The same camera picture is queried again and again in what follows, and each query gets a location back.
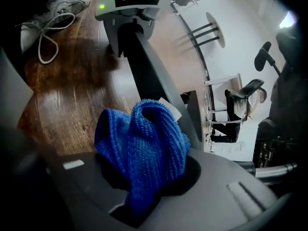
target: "blue cloth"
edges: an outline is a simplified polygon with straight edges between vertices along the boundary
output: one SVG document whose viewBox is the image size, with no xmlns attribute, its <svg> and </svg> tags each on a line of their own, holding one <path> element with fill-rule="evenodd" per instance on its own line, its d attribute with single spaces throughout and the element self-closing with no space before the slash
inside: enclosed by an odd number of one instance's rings
<svg viewBox="0 0 308 231">
<path fill-rule="evenodd" d="M 151 206 L 160 188 L 184 173 L 190 147 L 171 112 L 153 100 L 137 103 L 131 115 L 105 109 L 94 144 L 129 179 L 126 204 L 135 218 Z"/>
</svg>

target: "brown hardwood floor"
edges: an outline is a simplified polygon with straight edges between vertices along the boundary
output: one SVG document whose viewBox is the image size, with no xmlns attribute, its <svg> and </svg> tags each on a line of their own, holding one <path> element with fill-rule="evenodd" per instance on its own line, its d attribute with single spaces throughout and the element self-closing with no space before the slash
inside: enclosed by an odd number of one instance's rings
<svg viewBox="0 0 308 231">
<path fill-rule="evenodd" d="M 34 96 L 19 128 L 52 145 L 60 155 L 92 151 L 96 122 L 103 109 L 130 113 L 140 100 L 127 59 L 115 58 L 108 50 L 103 23 L 94 18 L 95 3 L 91 0 L 90 7 L 69 28 L 52 36 L 59 45 L 52 63 L 41 65 L 34 49 L 25 65 Z M 181 21 L 168 8 L 149 41 L 179 93 L 198 90 L 202 95 L 204 71 L 197 52 L 183 51 L 176 41 L 185 34 Z M 49 59 L 54 47 L 43 44 L 42 58 Z"/>
</svg>

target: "white wall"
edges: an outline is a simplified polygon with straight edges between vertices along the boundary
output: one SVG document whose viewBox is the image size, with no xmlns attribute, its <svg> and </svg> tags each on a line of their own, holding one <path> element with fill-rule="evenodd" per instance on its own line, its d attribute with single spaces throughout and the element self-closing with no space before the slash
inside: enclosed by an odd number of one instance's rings
<svg viewBox="0 0 308 231">
<path fill-rule="evenodd" d="M 246 85 L 254 78 L 265 81 L 263 88 L 267 91 L 268 98 L 263 104 L 258 106 L 253 115 L 254 120 L 248 120 L 244 123 L 238 139 L 239 142 L 243 142 L 247 147 L 252 146 L 253 148 L 255 139 L 251 139 L 251 133 L 256 134 L 257 125 L 269 114 L 271 90 L 274 81 L 277 79 L 275 70 L 268 64 L 262 72 L 255 70 L 255 56 L 261 46 L 266 41 L 270 41 L 272 43 L 270 53 L 276 60 L 277 66 L 282 68 L 285 62 L 278 50 L 275 39 L 275 32 L 277 30 L 273 28 L 272 21 L 268 20 L 270 18 L 269 11 L 264 9 L 267 12 L 262 14 L 266 15 L 265 18 L 267 19 L 264 20 L 261 20 L 257 14 L 255 8 L 259 8 L 258 1 L 252 0 L 251 4 L 254 5 L 248 5 L 244 0 L 200 0 L 198 1 L 199 6 L 192 6 L 181 13 L 191 30 L 208 23 L 205 16 L 206 12 L 211 13 L 220 26 L 226 41 L 226 47 L 224 49 L 221 48 L 216 41 L 201 46 L 211 79 L 241 73 L 243 85 Z M 198 42 L 212 37 L 213 34 L 200 37 Z M 213 91 L 214 98 L 217 95 L 221 95 L 221 88 L 219 86 L 214 87 Z M 222 108 L 224 104 L 218 101 L 215 102 L 215 106 L 216 108 Z"/>
</svg>

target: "office chair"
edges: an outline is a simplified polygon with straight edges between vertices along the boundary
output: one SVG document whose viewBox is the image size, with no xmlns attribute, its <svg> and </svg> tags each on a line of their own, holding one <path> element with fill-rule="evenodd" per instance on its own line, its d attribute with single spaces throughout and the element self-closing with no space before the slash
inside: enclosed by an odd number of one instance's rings
<svg viewBox="0 0 308 231">
<path fill-rule="evenodd" d="M 213 121 L 213 119 L 208 119 L 209 126 L 211 127 L 212 124 L 230 124 L 230 123 L 243 123 L 247 120 L 248 118 L 248 98 L 256 91 L 258 90 L 262 85 L 264 84 L 264 81 L 261 79 L 253 79 L 250 81 L 246 86 L 244 86 L 242 89 L 240 89 L 238 92 L 230 92 L 228 94 L 228 97 L 233 97 L 234 99 L 243 99 L 246 101 L 246 114 L 245 116 L 236 121 L 230 121 L 228 118 L 228 121 Z M 226 112 L 227 109 L 223 110 L 211 110 L 211 106 L 209 104 L 209 99 L 206 98 L 206 106 L 207 106 L 207 113 L 212 112 L 212 113 L 218 113 L 218 112 Z"/>
</svg>

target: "shoelace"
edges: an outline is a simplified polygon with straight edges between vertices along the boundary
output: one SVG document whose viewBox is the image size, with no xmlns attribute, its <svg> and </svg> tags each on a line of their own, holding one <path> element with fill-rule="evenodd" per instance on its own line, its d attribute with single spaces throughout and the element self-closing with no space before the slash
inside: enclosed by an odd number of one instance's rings
<svg viewBox="0 0 308 231">
<path fill-rule="evenodd" d="M 71 17 L 73 17 L 72 21 L 67 25 L 67 26 L 64 26 L 64 27 L 50 27 L 50 24 L 55 20 L 57 19 L 58 17 L 61 17 L 61 16 L 66 16 L 66 15 L 70 15 Z M 35 26 L 39 31 L 41 31 L 40 33 L 40 36 L 39 36 L 39 40 L 38 40 L 38 58 L 39 58 L 39 61 L 42 63 L 42 64 L 49 64 L 51 63 L 55 58 L 56 56 L 58 55 L 58 52 L 59 52 L 59 46 L 58 44 L 56 43 L 56 41 L 54 41 L 53 39 L 51 39 L 50 37 L 48 37 L 45 33 L 48 31 L 48 30 L 61 30 L 61 29 L 65 29 L 65 28 L 68 28 L 70 25 L 73 24 L 73 22 L 75 21 L 75 15 L 73 13 L 61 13 L 59 15 L 56 15 L 55 17 L 53 17 L 44 27 L 41 27 L 33 22 L 24 22 L 24 23 L 21 23 L 19 24 L 20 25 L 25 25 L 25 26 Z M 54 56 L 48 60 L 48 61 L 44 61 L 40 55 L 40 45 L 41 45 L 41 42 L 42 42 L 42 38 L 45 38 L 47 40 L 49 40 L 51 43 L 53 43 L 55 46 L 56 46 L 56 53 L 54 54 Z"/>
</svg>

